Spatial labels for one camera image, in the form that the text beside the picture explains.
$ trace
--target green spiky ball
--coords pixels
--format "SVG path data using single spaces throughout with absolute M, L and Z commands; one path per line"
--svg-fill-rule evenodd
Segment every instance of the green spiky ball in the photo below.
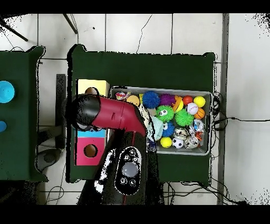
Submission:
M 174 116 L 174 112 L 171 106 L 161 105 L 157 108 L 157 115 L 156 117 L 161 120 L 162 122 L 168 122 L 172 120 Z
M 176 123 L 182 127 L 191 125 L 193 120 L 194 120 L 194 116 L 186 112 L 185 109 L 182 109 L 175 114 Z

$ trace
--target orange basketball ball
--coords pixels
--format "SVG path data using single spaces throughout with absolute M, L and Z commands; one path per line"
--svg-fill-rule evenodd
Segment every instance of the orange basketball ball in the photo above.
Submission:
M 198 112 L 194 115 L 196 119 L 202 119 L 205 116 L 205 111 L 199 108 Z

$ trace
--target pink block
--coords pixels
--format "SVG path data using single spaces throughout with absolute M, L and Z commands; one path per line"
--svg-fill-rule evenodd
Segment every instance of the pink block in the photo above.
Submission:
M 95 145 L 98 148 L 98 153 L 95 157 L 89 158 L 84 154 L 84 148 L 89 145 Z M 104 152 L 105 138 L 93 138 L 93 137 L 78 137 L 77 142 L 77 166 L 96 166 L 99 165 L 99 161 Z

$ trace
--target orange ball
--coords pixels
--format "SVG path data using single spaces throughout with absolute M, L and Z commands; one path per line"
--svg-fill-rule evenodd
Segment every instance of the orange ball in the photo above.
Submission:
M 194 115 L 195 119 L 202 119 L 205 116 L 205 111 L 199 108 L 198 112 Z
M 184 96 L 183 97 L 183 103 L 184 105 L 188 105 L 190 102 L 193 102 L 193 98 L 191 96 Z

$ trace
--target dark green tabletop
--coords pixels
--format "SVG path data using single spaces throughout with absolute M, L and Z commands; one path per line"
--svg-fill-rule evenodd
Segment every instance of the dark green tabletop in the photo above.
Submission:
M 44 48 L 27 52 L 0 51 L 0 80 L 15 88 L 12 101 L 0 103 L 0 120 L 7 124 L 0 133 L 0 180 L 46 181 L 35 168 L 37 143 L 36 68 Z
M 106 80 L 112 86 L 148 87 L 213 92 L 215 55 L 159 55 L 86 52 L 76 44 L 68 53 L 72 95 L 76 79 Z M 74 130 L 71 131 L 70 181 L 93 179 L 96 167 L 74 165 Z M 209 155 L 158 154 L 161 182 L 200 181 L 208 185 Z

